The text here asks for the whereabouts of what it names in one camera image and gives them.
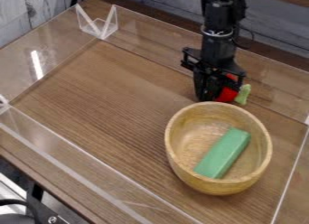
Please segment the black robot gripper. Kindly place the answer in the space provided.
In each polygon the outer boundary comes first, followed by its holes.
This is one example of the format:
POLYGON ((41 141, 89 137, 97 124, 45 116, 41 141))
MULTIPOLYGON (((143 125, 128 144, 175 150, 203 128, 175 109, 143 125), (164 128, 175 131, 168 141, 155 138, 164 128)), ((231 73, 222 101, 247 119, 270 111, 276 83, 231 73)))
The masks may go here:
POLYGON ((240 83, 246 72, 235 63, 236 44, 234 39, 238 31, 231 26, 226 30, 212 30, 201 26, 201 48, 181 49, 183 59, 180 66, 192 72, 195 96, 199 101, 213 101, 216 99, 234 99, 240 92, 240 83), (219 90, 213 83, 213 73, 230 73, 220 81, 219 90))

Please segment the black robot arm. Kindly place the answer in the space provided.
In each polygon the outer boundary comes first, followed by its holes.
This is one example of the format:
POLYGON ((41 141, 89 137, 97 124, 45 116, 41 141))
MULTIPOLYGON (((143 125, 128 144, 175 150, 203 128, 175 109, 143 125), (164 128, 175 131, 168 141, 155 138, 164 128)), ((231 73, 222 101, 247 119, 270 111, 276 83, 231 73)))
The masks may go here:
POLYGON ((184 47, 180 60, 200 101, 230 102, 240 92, 246 72, 234 58, 244 11, 244 0, 201 0, 201 48, 184 47))

